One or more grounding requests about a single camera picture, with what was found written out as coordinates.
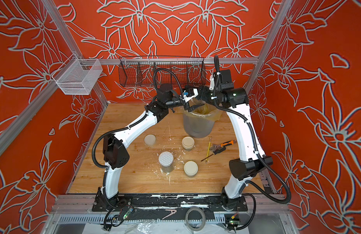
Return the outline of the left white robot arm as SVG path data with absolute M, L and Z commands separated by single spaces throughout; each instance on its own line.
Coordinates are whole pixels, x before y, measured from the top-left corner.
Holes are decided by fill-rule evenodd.
M 118 184 L 121 171 L 130 159 L 127 151 L 130 144 L 164 119 L 169 110 L 180 106 L 189 112 L 197 109 L 198 106 L 190 106 L 188 102 L 193 98 L 201 99 L 204 88 L 204 85 L 198 88 L 186 85 L 178 94 L 171 84 L 162 84 L 155 88 L 156 96 L 137 119 L 124 128 L 108 131 L 98 137 L 92 147 L 91 157 L 95 166 L 104 169 L 103 186 L 99 188 L 97 198 L 107 210 L 121 209 L 127 204 L 118 199 Z

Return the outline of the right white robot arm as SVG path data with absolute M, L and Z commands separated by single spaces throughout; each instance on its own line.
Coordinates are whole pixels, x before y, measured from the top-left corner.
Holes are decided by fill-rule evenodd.
M 226 112 L 234 129 L 239 147 L 239 158 L 229 162 L 231 172 L 228 183 L 221 192 L 221 203 L 224 209 L 235 209 L 243 195 L 245 187 L 252 179 L 271 164 L 271 157 L 265 157 L 259 145 L 253 127 L 249 99 L 244 88 L 235 88 L 231 74 L 220 70 L 219 58 L 214 57 L 216 71 L 213 73 L 210 87 L 198 88 L 198 99 Z

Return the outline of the translucent ribbed trash bin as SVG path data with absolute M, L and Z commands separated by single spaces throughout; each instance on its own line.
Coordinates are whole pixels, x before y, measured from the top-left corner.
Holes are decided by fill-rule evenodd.
M 215 121 L 206 118 L 183 114 L 183 128 L 193 138 L 204 138 L 210 135 Z

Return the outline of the glass jar beige lid back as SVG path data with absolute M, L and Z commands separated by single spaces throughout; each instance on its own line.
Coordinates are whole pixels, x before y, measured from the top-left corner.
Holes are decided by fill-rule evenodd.
M 187 150 L 187 151 L 190 151 L 194 148 L 195 146 L 195 141 L 192 137 L 190 136 L 185 136 L 183 139 L 182 139 L 182 147 Z

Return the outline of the glass jar beige lid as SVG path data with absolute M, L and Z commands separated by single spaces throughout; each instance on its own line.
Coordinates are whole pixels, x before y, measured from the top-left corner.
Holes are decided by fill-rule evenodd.
M 194 177 L 198 172 L 198 165 L 194 161 L 188 161 L 184 164 L 183 170 L 186 176 Z
M 187 151 L 190 151 L 194 148 L 195 146 L 195 141 L 192 137 L 190 136 L 185 136 L 183 139 L 182 139 L 182 147 L 187 150 Z

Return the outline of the yellow pencil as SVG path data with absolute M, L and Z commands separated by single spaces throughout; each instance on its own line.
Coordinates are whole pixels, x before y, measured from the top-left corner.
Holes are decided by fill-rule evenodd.
M 205 164 L 208 163 L 208 157 L 209 157 L 209 155 L 210 155 L 211 141 L 212 141 L 212 137 L 209 138 L 209 143 L 208 143 L 208 148 L 207 148 L 207 153 L 206 153 Z

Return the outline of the glass jar patterned lid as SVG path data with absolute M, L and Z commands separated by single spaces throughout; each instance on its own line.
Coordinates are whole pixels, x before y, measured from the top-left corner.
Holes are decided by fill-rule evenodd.
M 169 151 L 164 151 L 160 153 L 159 155 L 159 164 L 161 166 L 161 169 L 165 173 L 170 173 L 173 171 L 173 162 L 174 162 L 174 156 Z

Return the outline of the glass jar beige lid front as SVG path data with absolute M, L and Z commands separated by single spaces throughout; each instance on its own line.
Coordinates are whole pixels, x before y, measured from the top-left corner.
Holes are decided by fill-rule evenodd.
M 183 170 L 186 176 L 194 177 L 198 172 L 198 165 L 194 161 L 188 161 L 184 164 Z

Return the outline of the clear tape roll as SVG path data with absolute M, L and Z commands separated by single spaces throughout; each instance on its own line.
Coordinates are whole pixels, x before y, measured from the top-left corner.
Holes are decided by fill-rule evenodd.
M 185 226 L 191 232 L 199 232 L 206 225 L 206 215 L 199 207 L 191 207 L 185 214 Z

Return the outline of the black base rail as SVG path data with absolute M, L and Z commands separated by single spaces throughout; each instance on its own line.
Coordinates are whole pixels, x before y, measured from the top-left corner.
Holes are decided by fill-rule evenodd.
M 199 207 L 213 212 L 245 212 L 248 210 L 244 198 L 223 204 L 221 194 L 118 194 L 109 202 L 117 206 L 120 200 L 126 204 L 142 209 L 176 209 Z

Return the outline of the clear plastic wall basket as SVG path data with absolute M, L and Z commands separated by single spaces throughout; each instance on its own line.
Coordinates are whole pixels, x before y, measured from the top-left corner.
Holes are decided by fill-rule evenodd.
M 81 59 L 73 54 L 51 77 L 65 95 L 89 95 L 102 72 L 99 59 Z

